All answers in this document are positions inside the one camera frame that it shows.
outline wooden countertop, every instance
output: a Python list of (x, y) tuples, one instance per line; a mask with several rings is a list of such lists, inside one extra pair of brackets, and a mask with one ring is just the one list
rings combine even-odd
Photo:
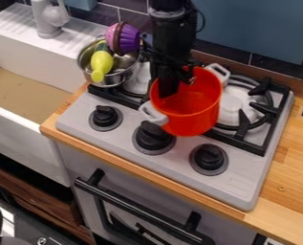
[(277, 148), (256, 207), (252, 212), (241, 212), (158, 173), (56, 130), (54, 125), (58, 117), (86, 90), (87, 83), (82, 85), (67, 102), (42, 123), (41, 131), (50, 138), (71, 145), (114, 167), (139, 176), (159, 188), (173, 192), (212, 212), (217, 212), (249, 226), (260, 234), (272, 237), (285, 244), (303, 245), (303, 117), (301, 117), (303, 81), (278, 76), (276, 73), (247, 67), (214, 56), (202, 54), (202, 58), (199, 58), (199, 60), (228, 64), (233, 70), (254, 77), (270, 76), (275, 82), (289, 85), (295, 93), (295, 103), (288, 124)]

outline silver bowl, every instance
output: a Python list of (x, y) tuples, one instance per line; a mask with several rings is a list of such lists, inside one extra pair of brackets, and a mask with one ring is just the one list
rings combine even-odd
[(85, 46), (77, 57), (77, 65), (82, 70), (85, 78), (97, 87), (111, 88), (116, 87), (132, 78), (138, 69), (140, 53), (131, 53), (125, 56), (114, 55), (114, 66), (105, 75), (102, 82), (93, 82), (91, 79), (92, 69), (90, 65), (91, 57), (95, 51), (98, 40)]

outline kitchen utensil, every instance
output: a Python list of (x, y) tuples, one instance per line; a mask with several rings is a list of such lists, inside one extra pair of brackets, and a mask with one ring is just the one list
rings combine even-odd
[(156, 79), (151, 86), (150, 101), (139, 108), (145, 118), (176, 136), (196, 136), (212, 128), (218, 120), (223, 85), (230, 72), (216, 63), (195, 67), (193, 72), (194, 84), (181, 82), (178, 93), (164, 99), (159, 97)]
[(103, 88), (116, 87), (129, 80), (134, 75), (136, 69), (138, 69), (140, 57), (140, 53), (138, 52), (126, 54), (125, 56), (114, 54), (113, 68), (104, 76), (104, 80), (102, 82), (92, 81), (91, 74), (93, 71), (90, 63), (97, 43), (98, 40), (85, 46), (77, 57), (77, 65), (83, 71), (85, 78), (95, 86)]
[(94, 82), (101, 82), (104, 80), (104, 76), (110, 72), (113, 68), (113, 52), (109, 50), (106, 41), (100, 40), (97, 43), (96, 51), (91, 57), (91, 67), (93, 73), (91, 79)]
[(112, 51), (124, 56), (140, 48), (140, 31), (121, 21), (107, 29), (106, 40)]

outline black knob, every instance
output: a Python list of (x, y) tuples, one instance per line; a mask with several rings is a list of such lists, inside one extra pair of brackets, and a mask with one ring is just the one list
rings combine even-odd
[(147, 150), (164, 149), (171, 144), (174, 136), (163, 131), (161, 127), (151, 122), (144, 121), (136, 135), (137, 144)]
[(216, 170), (224, 164), (224, 152), (216, 145), (202, 145), (194, 153), (195, 163), (204, 170)]
[(117, 111), (110, 106), (97, 105), (93, 114), (93, 123), (98, 126), (111, 126), (119, 119)]

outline white oven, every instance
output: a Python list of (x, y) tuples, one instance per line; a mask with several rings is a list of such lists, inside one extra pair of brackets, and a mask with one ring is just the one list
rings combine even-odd
[(86, 225), (119, 245), (250, 245), (256, 232), (58, 144)]

